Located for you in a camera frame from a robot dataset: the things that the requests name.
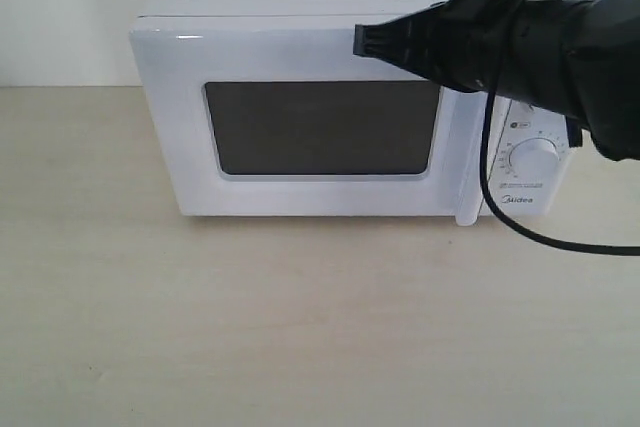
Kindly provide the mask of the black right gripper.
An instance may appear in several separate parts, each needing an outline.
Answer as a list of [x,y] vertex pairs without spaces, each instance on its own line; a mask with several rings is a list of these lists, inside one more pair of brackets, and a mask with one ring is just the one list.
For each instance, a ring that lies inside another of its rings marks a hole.
[[356,24],[353,54],[464,92],[528,95],[514,57],[513,29],[524,0],[447,0],[380,24]]

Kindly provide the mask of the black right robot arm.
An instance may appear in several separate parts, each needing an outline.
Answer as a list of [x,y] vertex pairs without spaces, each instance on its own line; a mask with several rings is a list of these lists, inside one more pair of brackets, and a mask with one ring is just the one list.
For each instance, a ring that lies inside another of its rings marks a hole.
[[563,115],[604,157],[639,157],[639,0],[448,0],[356,26],[353,52]]

